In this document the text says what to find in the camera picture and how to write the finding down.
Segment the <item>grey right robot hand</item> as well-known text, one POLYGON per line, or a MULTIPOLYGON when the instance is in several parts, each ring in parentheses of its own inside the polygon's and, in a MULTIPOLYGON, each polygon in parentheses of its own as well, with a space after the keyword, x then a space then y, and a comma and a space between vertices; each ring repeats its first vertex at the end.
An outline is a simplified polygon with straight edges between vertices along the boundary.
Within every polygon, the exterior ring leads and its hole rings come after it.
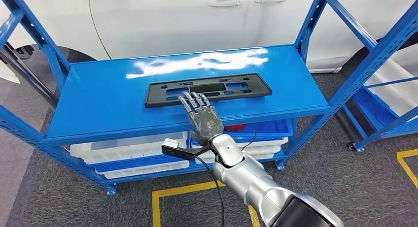
POLYGON ((194 128, 190 135, 201 146, 206 146, 215 136, 223 133, 223 123, 204 94, 184 92, 178 99, 194 128))

